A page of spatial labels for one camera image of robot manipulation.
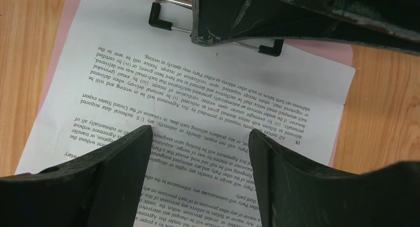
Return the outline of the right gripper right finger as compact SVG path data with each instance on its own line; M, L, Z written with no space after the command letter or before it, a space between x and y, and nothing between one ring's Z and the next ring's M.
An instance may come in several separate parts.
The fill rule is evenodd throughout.
M264 227L417 227L420 164L404 161L364 174L315 162L267 137L249 135Z

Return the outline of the printed paper sheet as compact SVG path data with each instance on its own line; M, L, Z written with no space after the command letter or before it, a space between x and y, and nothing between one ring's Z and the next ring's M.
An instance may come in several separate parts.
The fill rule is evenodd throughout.
M355 70L285 45L278 57L149 25L153 0L79 0L17 173L153 128L137 227L259 227L258 129L321 164Z

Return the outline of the pink paper sheet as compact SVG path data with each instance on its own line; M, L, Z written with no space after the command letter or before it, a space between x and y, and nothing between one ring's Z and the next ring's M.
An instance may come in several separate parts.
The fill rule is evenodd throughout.
M201 47L186 33L148 24L153 0L66 0L53 50L54 76L21 170L40 171L143 124L179 133L197 151L247 160L257 128L332 165L355 71L286 43L282 55L247 46Z

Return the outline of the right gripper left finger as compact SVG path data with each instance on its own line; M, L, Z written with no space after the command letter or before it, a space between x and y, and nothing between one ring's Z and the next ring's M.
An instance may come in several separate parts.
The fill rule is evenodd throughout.
M152 128L143 125L40 173L2 177L1 226L133 226L152 139Z

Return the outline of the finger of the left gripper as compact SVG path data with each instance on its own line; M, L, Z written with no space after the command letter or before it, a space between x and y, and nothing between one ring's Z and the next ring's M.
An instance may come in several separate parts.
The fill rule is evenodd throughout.
M201 46L276 38L420 53L420 0L192 0L192 11Z

